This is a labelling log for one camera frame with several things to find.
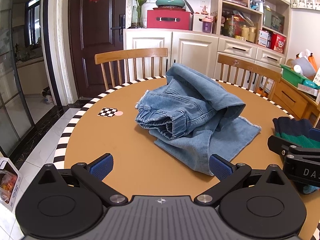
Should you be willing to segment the blue denim jeans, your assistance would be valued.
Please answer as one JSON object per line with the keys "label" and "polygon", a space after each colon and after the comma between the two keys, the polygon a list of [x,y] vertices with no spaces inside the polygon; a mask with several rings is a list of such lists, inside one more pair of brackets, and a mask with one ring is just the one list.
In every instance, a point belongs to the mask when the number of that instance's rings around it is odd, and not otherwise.
{"label": "blue denim jeans", "polygon": [[135,121],[192,170],[213,176],[211,155],[231,161],[260,133],[260,126],[241,116],[245,103],[218,82],[178,63],[166,78],[166,85],[137,102]]}

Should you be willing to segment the green navy folded sweater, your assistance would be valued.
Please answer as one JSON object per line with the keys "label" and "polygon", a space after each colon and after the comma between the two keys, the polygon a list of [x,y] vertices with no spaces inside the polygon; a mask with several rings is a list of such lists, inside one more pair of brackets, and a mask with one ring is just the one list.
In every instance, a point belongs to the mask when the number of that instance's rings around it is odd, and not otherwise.
{"label": "green navy folded sweater", "polygon": [[319,139],[310,137],[310,129],[313,128],[307,119],[290,119],[281,116],[273,119],[275,136],[304,148],[319,148]]}

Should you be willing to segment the wooden sideboard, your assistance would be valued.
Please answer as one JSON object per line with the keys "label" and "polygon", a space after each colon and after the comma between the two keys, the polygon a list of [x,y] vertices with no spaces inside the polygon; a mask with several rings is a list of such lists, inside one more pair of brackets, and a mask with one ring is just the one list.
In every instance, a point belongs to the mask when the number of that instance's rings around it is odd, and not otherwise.
{"label": "wooden sideboard", "polygon": [[276,84],[272,101],[297,120],[308,119],[314,127],[319,127],[319,109],[316,100],[286,80],[281,79],[280,83]]}

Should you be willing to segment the checkered marker sticker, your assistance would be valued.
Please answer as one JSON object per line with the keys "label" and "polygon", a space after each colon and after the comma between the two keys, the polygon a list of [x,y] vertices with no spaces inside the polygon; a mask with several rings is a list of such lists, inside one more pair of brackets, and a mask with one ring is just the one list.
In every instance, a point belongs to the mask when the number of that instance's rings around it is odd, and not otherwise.
{"label": "checkered marker sticker", "polygon": [[114,117],[114,116],[121,116],[123,115],[122,111],[117,110],[116,108],[103,108],[99,113],[98,116],[104,116],[104,117]]}

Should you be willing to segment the green plastic bin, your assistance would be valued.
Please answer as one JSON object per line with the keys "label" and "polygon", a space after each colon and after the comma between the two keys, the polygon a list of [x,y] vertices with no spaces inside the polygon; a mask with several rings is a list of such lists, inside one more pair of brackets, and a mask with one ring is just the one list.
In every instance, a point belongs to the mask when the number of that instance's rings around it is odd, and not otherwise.
{"label": "green plastic bin", "polygon": [[318,85],[316,85],[314,82],[312,82],[308,78],[296,73],[290,67],[283,64],[281,64],[280,66],[283,69],[283,73],[282,73],[283,79],[291,83],[295,87],[298,87],[298,85],[301,84],[311,88],[318,89]]}

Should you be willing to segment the left wooden chair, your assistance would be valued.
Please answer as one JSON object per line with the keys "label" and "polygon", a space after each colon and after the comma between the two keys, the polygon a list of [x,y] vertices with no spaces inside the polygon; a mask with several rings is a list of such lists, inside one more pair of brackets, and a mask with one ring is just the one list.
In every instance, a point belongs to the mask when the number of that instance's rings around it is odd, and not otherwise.
{"label": "left wooden chair", "polygon": [[[163,59],[168,56],[167,48],[143,48],[130,50],[117,50],[95,54],[94,61],[101,68],[104,87],[109,89],[106,75],[105,64],[108,64],[111,85],[115,87],[123,81],[130,81],[130,75],[136,80],[138,77],[137,60],[141,60],[142,78],[146,78],[146,70],[150,68],[152,77],[158,72],[159,76],[163,74]],[[146,60],[150,59],[150,66],[146,65]]]}

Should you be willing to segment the red snack box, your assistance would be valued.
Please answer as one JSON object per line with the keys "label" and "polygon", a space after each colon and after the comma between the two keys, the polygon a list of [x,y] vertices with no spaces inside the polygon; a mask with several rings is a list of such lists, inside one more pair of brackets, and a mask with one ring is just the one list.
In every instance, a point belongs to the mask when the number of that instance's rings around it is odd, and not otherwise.
{"label": "red snack box", "polygon": [[285,36],[280,35],[278,33],[272,33],[272,37],[271,37],[272,50],[283,54],[285,49],[285,43],[286,43]]}

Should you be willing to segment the white cabinet with shelves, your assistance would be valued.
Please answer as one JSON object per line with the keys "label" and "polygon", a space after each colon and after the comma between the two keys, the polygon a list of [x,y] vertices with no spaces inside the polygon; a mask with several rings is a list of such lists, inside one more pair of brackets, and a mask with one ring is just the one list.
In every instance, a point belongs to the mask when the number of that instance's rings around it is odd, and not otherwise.
{"label": "white cabinet with shelves", "polygon": [[[265,3],[285,17],[284,26],[279,33],[286,37],[291,20],[289,0],[265,0]],[[281,65],[286,60],[285,51],[278,52],[259,45],[257,41],[248,42],[222,34],[221,20],[225,9],[236,10],[250,16],[251,20],[255,21],[257,34],[262,30],[270,30],[263,23],[265,18],[263,14],[224,0],[212,0],[211,8],[218,13],[217,23],[213,26],[211,34],[175,29],[126,29],[124,48],[167,48],[168,58],[163,61],[164,71],[174,63],[181,63],[215,79],[220,74],[221,64],[217,61],[220,55],[241,59],[280,73],[283,71]]]}

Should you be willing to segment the red storage box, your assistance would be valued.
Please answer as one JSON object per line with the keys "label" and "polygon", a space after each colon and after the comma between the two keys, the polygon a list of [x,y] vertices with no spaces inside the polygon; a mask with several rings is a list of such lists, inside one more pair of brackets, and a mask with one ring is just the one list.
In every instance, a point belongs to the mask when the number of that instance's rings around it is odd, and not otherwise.
{"label": "red storage box", "polygon": [[182,10],[156,9],[147,12],[147,28],[191,29],[191,14]]}

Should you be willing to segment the dark brown door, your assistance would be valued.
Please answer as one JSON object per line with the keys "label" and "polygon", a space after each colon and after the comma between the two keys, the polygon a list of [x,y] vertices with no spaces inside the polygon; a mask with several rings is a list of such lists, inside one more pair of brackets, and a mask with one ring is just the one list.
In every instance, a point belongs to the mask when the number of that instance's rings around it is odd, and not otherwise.
{"label": "dark brown door", "polygon": [[[106,91],[95,54],[123,49],[126,0],[68,0],[69,42],[76,89],[81,98]],[[105,64],[109,87],[111,79]]]}

